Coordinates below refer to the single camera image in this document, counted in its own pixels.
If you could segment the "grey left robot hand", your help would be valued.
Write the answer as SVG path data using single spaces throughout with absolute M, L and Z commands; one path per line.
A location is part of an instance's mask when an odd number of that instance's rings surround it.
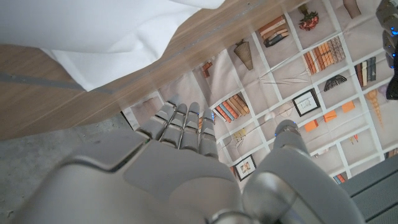
M 383 28 L 382 43 L 387 64 L 394 68 L 394 60 L 397 58 L 397 3 L 382 0 L 377 7 L 376 17 Z

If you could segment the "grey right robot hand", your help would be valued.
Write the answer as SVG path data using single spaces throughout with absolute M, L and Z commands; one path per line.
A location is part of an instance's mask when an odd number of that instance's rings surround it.
M 240 187 L 218 159 L 211 110 L 167 101 L 136 131 L 115 131 L 63 160 L 14 223 L 363 223 L 310 158 L 297 124 L 279 123 Z

